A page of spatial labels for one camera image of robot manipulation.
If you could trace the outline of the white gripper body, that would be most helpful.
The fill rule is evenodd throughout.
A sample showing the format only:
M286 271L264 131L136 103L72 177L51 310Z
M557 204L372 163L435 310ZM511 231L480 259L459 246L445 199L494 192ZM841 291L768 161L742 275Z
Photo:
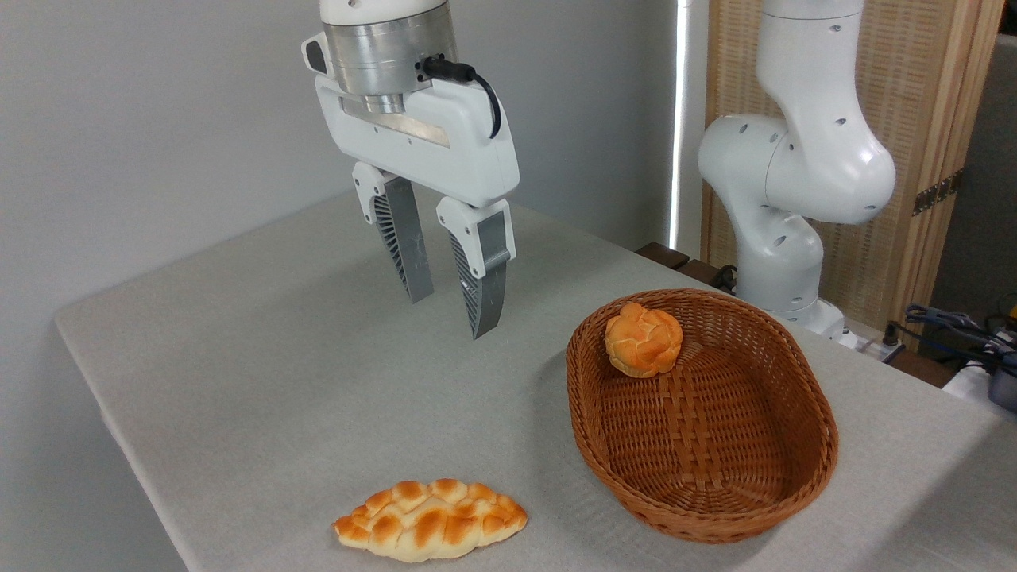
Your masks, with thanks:
M319 75L317 98L346 155L473 207L503 199L520 175L508 120L497 137L483 88L433 80L404 96L404 113L368 112L356 95Z

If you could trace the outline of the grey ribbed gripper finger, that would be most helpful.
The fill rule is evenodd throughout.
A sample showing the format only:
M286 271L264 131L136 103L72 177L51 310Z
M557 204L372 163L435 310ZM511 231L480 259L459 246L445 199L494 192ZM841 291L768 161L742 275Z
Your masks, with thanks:
M497 326L504 307L506 265L516 258L511 207L504 199L472 207L442 198L436 213L448 231L472 337L478 339Z
M434 290L412 182L364 162L353 178L365 220L377 226L404 290L418 303Z

